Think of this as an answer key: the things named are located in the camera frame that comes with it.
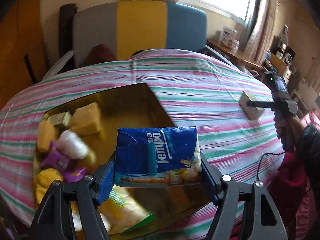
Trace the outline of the person's right hand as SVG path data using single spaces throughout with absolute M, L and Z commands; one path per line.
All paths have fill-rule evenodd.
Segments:
M 304 126 L 298 116 L 293 115 L 282 119 L 275 116 L 274 122 L 277 137 L 281 140 L 283 150 L 294 153 L 295 146 L 299 143 L 304 132 Z

